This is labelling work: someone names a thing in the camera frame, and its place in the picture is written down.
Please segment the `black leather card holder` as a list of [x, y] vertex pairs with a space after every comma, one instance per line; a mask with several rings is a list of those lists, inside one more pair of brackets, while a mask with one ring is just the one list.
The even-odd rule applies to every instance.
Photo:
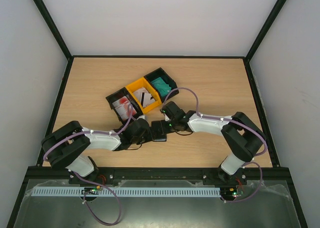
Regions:
[[167, 140], [167, 135], [163, 131], [161, 121], [152, 121], [150, 132], [152, 141], [154, 142], [165, 142]]

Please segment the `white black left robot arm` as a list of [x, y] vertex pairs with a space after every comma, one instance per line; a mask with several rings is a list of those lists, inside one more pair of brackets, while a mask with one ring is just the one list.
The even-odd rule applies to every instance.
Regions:
[[86, 177], [94, 172], [96, 166], [91, 158], [83, 155], [85, 150], [122, 151], [150, 140], [150, 126], [143, 118], [111, 131], [91, 130], [82, 127], [78, 121], [71, 121], [46, 136], [41, 147], [43, 160], [49, 162], [53, 169], [66, 168]]

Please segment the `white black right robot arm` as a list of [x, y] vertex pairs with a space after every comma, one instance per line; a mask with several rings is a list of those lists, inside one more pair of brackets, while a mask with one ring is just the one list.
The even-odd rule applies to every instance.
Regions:
[[218, 167], [217, 177], [229, 184], [237, 171], [251, 162], [255, 156], [266, 152], [268, 146], [262, 130], [244, 113], [232, 116], [212, 116], [190, 110], [184, 112], [174, 102], [164, 105], [164, 131], [209, 133], [224, 137], [231, 153]]

